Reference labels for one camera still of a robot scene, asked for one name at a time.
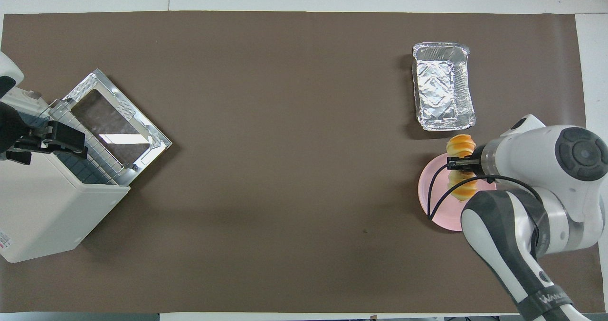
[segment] label sticker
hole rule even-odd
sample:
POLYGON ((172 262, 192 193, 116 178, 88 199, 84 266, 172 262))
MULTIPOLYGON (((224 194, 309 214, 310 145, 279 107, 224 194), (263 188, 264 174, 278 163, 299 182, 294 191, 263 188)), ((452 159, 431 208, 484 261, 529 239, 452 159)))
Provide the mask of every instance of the label sticker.
POLYGON ((10 237, 0 230, 0 250, 6 250, 10 246, 10 237))

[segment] black cable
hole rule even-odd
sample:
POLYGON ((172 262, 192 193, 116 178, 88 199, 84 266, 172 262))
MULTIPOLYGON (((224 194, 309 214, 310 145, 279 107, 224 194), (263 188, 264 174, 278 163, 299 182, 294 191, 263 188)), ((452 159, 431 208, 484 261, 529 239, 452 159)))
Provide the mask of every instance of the black cable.
MULTIPOLYGON (((430 217, 428 219, 432 220, 433 217, 435 217, 435 213, 437 213, 437 209, 439 208, 439 205, 441 205, 441 202, 443 202, 443 200, 445 200, 452 193, 452 191, 455 191, 456 189, 458 189, 458 187, 460 187, 466 183, 469 183, 474 180, 482 180, 482 179, 497 179, 497 180, 505 180, 505 181, 517 183, 518 185, 520 185, 520 186, 524 187, 525 189, 527 189, 528 191, 530 191, 530 193, 532 193, 532 195, 534 195, 534 197, 542 204, 541 196, 538 195, 538 193, 534 190, 534 188, 530 187, 530 185, 528 185, 528 183, 519 181, 518 179, 509 178, 508 176, 480 175, 480 176, 475 176, 474 178, 465 179, 464 181, 456 183, 453 187, 448 189, 447 192, 445 192, 445 194, 443 196, 441 196, 441 198, 435 205, 435 208, 433 208, 432 213, 430 213, 430 217)), ((532 214, 530 214, 530 211, 528 210, 528 208, 524 204, 522 204, 522 206, 523 206, 523 209, 526 211, 528 218, 532 221, 532 224, 534 224, 534 230, 532 231, 532 244, 530 246, 531 247, 530 254, 532 255, 532 258, 534 258, 534 260, 536 260, 536 246, 538 245, 538 236, 540 234, 540 231, 538 229, 538 225, 536 224, 536 221, 534 221, 534 218, 532 217, 532 214)))
POLYGON ((445 168, 447 168, 447 163, 441 166, 441 168, 439 168, 437 171, 435 171, 435 175, 433 175, 433 178, 430 180, 430 185, 428 186, 428 203, 426 204, 426 217, 428 217, 429 220, 432 219, 432 217, 430 217, 430 192, 433 191, 435 179, 437 178, 439 173, 445 168))

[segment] pink plate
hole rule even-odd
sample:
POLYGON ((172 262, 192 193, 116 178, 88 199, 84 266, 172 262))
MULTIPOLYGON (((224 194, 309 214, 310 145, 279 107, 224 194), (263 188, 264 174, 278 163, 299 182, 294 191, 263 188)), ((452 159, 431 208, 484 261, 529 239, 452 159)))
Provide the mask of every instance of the pink plate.
MULTIPOLYGON (((439 155, 430 161, 420 174, 420 179, 418 180, 418 199, 420 200, 420 205, 422 206, 425 215, 430 180, 433 178, 435 171, 441 168, 445 163, 447 163, 447 154, 439 155)), ((435 179, 433 191, 430 195, 431 211, 433 211, 435 204, 439 201, 443 193, 447 191, 447 183, 449 182, 449 179, 447 178, 448 174, 449 170, 443 169, 435 179)), ((496 185, 494 183, 490 184, 485 182, 484 180, 478 180, 477 190, 496 190, 496 185)), ((441 205, 437 209, 437 213, 435 213, 435 217, 433 217, 433 222, 447 230, 462 231, 462 226, 460 226, 460 213, 462 213, 462 210, 465 208, 466 202, 467 200, 459 201, 452 195, 448 196, 441 202, 441 205)))

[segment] brown table mat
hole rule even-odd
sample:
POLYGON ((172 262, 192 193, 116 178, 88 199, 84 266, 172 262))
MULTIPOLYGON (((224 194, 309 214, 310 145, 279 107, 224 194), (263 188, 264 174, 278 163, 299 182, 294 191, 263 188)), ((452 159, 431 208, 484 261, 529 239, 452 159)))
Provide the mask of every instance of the brown table mat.
MULTIPOLYGON (((0 260, 0 312, 514 312, 419 206, 451 134, 415 121, 412 46, 469 46, 478 143, 585 120, 571 15, 8 15, 3 35, 20 87, 50 102, 100 68, 174 145, 76 250, 0 260)), ((541 265, 604 311, 597 247, 541 265)))

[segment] foil container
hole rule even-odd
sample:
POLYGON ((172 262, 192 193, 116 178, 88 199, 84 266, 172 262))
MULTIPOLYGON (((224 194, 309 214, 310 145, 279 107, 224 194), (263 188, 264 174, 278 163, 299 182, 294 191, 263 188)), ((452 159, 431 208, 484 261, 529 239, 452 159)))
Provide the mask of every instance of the foil container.
POLYGON ((464 130, 475 125, 469 92, 469 48, 458 43, 423 42, 413 47, 416 115, 427 131, 464 130))

